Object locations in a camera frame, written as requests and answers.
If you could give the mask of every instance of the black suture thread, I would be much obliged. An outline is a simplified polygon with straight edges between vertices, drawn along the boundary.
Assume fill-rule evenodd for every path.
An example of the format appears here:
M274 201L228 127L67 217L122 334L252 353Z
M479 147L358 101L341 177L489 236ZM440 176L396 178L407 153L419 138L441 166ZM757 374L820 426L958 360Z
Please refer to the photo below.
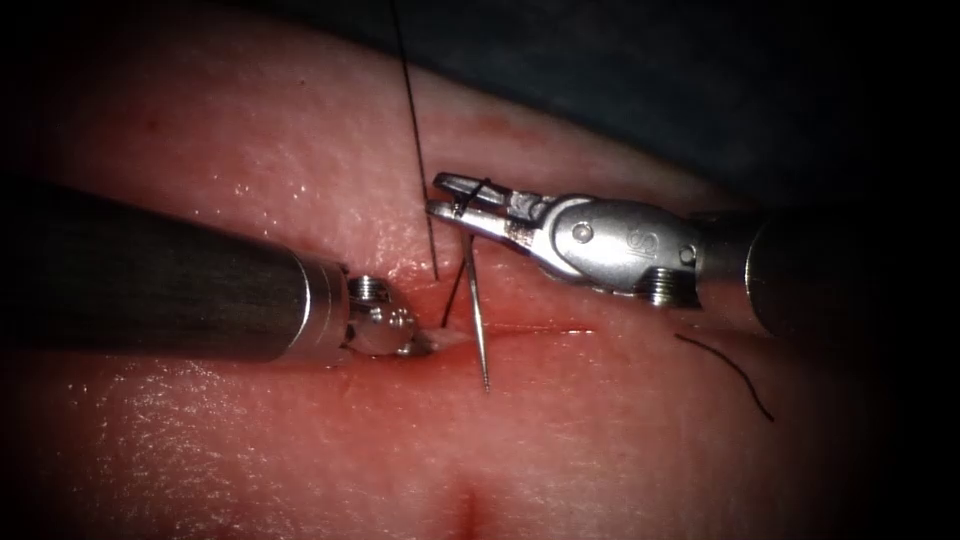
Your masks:
M477 198L477 195L480 194L480 190L491 183L492 182L489 178L484 178L479 184L477 184L475 188L470 191L470 193L455 197L453 201L453 214L457 217L462 217L463 213L467 211L467 206L470 206L470 203L473 202L473 200Z
M747 375L747 373L746 373L745 371L743 371L743 369L741 369L740 366L738 366L738 365L737 365L733 360L731 360L727 355L723 354L722 352L718 351L717 349L714 349L713 347L707 345L706 343L701 343L701 342L699 342L699 341L697 341L697 340L695 340L695 339L693 339L693 338L688 338L688 337L682 336L682 335L680 335L680 334L674 334L673 336L674 336L675 338L679 339L680 341L685 341L685 342L687 342L687 343L690 343L691 345L696 345L697 347L700 347L701 349L703 349L703 350L705 350L705 351L713 354L714 356L716 356L716 357L719 358L720 360L723 360L723 362L724 362L725 364L727 364L728 366L730 366L731 368L733 368L733 370L736 371L736 372L740 375L740 377L743 379L743 382L747 383L747 389L750 390L750 395L753 396L753 401L754 401L754 403L757 404L757 408L759 408L759 409L760 409L760 412L763 413L763 415L767 417L767 420L769 420L770 422L773 422L773 420L774 420L774 419L773 419L773 415L770 414L770 411L768 411L767 408L763 406L763 402L760 401L760 395L757 394L757 389L754 388L753 382L750 380L750 376Z
M443 308L443 319L440 321L440 328L447 327L447 321L450 319L450 310L453 309L453 299L457 296L457 289L460 288L460 280L463 279L463 271L467 267L467 258L460 259L460 269L457 270L457 278L453 282L453 289L450 290L450 297L447 298L447 306Z
M393 15L393 27L397 32L397 49L400 52L400 63L403 64L403 80L407 85L407 101L410 103L410 117L413 119L413 139L417 145L417 164L420 166L420 190L423 194L423 204L427 204L427 174L423 169L423 149L420 146L420 126L417 124L417 108L413 103L413 87L410 85L410 70L407 67L407 51L403 47L403 33L400 31L400 14L397 11L396 0L390 0L390 12ZM433 280L440 281L440 272L437 270L437 245L433 239L433 221L427 216L427 237L430 240L430 261L433 264Z

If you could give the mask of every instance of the suture needle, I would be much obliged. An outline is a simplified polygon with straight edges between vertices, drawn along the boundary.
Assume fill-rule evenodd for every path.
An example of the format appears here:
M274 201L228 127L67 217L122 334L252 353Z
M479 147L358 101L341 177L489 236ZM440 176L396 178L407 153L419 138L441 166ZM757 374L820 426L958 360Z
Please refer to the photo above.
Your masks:
M473 326L477 334L477 353L480 356L480 370L483 373L483 389L490 393L490 373L487 369L487 343L483 336L483 316L480 314L480 293L477 289L477 267L473 261L473 236L468 232L460 233L463 244L463 260L467 268L467 282L470 284L470 298L473 303Z

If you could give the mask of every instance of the background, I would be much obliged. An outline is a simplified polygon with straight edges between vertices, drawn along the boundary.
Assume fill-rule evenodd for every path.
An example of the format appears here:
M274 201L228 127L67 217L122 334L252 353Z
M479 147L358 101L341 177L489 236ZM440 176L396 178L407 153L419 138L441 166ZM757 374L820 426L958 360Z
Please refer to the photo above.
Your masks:
M396 52L389 0L227 3ZM761 204L859 199L875 176L871 98L880 36L889 32L875 6L396 5L411 63L682 164Z

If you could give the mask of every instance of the skin fold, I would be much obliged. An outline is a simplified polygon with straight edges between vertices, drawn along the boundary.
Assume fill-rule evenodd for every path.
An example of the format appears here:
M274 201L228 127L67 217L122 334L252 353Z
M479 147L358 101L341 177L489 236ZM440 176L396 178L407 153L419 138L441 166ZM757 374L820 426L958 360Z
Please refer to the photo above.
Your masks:
M5 123L8 169L388 277L422 326L439 325L459 238L434 225L435 282L397 59L199 6L140 9L83 37L24 68L42 78ZM428 180L447 170L681 215L748 204L573 125L415 67L411 77ZM475 245L490 395L466 287L450 323L463 338L425 359L330 370L10 358L8 489L29 510L17 519L97 538L770 538L853 526L885 440L873 378L828 352L694 331ZM776 422L678 331L735 359Z

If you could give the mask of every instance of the pink skin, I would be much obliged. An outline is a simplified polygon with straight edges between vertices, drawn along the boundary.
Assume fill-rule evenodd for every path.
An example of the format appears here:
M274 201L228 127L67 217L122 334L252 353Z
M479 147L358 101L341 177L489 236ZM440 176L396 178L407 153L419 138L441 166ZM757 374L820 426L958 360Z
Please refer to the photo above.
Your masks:
M396 59L198 8L102 41L22 109L35 130L5 163L389 277L437 326L460 248L435 225L435 283ZM742 204L572 125L412 79L428 178L681 214ZM357 539L824 533L872 474L866 383L476 245L492 394L471 342L336 370L47 355L8 395L29 426L11 436L22 474L61 524L100 538ZM468 307L461 288L453 328L470 332ZM678 330L735 358L776 423Z

